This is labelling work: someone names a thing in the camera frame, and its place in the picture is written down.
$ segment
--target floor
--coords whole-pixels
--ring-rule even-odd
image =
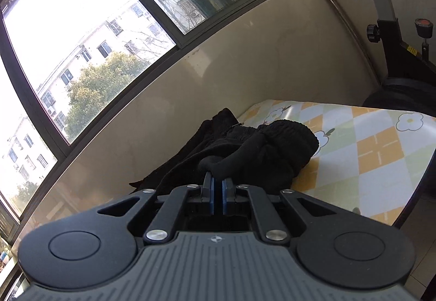
[[[405,288],[418,299],[436,274],[436,198],[423,195],[401,230],[415,246],[416,262]]]

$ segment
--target wall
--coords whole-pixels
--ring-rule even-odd
[[[352,23],[359,31],[367,49],[371,53],[379,76],[387,75],[386,61],[382,43],[370,43],[366,37],[368,24],[377,23],[377,12],[372,0],[337,0]],[[422,39],[418,37],[414,21],[416,18],[427,18],[436,23],[436,0],[392,0],[395,14],[399,20],[403,40],[421,51]],[[436,34],[429,39],[430,60],[436,63]]]
[[[80,153],[36,208],[35,226],[132,191],[224,107],[265,99],[359,105],[376,87],[325,0],[268,0],[165,71]]]

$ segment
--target tree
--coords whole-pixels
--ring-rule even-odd
[[[148,61],[135,55],[113,52],[103,64],[81,69],[68,93],[71,107],[65,118],[65,131],[69,141],[148,66]]]
[[[18,193],[12,197],[12,202],[17,209],[19,209],[21,212],[24,211],[33,194],[35,194],[36,190],[38,189],[38,186],[39,185],[36,183],[32,183],[30,181],[25,182],[23,185],[17,186]]]

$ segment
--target silver screw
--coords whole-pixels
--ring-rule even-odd
[[[152,241],[162,241],[168,237],[168,233],[163,229],[152,229],[148,231],[145,236]]]
[[[272,241],[282,241],[284,240],[288,234],[281,229],[272,229],[265,234],[265,237],[271,239]]]

